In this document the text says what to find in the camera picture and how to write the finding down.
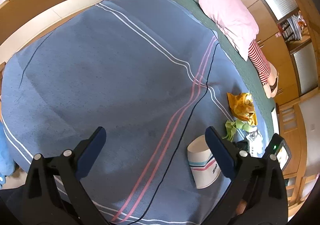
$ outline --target silver bolt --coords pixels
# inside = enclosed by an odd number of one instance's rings
[[[63,155],[64,155],[65,157],[68,157],[68,156],[72,155],[72,151],[68,149],[68,150],[66,150],[66,151],[63,152]]]
[[[41,158],[41,154],[36,154],[34,157],[33,157],[35,160],[39,160]]]
[[[271,155],[270,155],[270,159],[271,159],[272,161],[275,161],[275,160],[277,160],[277,157],[276,157],[274,154],[271,154]]]
[[[245,151],[245,150],[241,150],[241,151],[239,152],[239,155],[242,156],[242,157],[247,157],[247,156],[248,156],[248,152]]]

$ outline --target blue plush toy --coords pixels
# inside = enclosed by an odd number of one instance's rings
[[[0,189],[5,184],[5,177],[14,172],[14,161],[9,154],[3,125],[0,122]]]

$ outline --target red and white striped fabric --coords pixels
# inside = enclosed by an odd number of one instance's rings
[[[248,57],[256,68],[262,85],[266,85],[271,69],[266,57],[255,40],[250,44]]]

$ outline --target white paper cup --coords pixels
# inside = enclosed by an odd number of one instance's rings
[[[208,187],[218,178],[221,169],[207,146],[204,135],[193,140],[187,150],[197,189]]]

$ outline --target green mattress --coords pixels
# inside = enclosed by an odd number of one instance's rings
[[[203,13],[202,9],[196,2],[193,0],[173,1],[190,11],[193,16],[196,17],[203,25],[218,33],[220,46],[231,58],[240,76],[243,78],[244,84],[251,92],[253,99],[255,100],[256,105],[258,106],[258,109],[266,122],[268,136],[269,139],[271,139],[274,134],[271,111],[276,107],[276,104],[273,99],[267,99],[257,71],[252,62],[250,60],[244,61],[244,59],[231,45],[227,37],[220,31],[216,24]]]

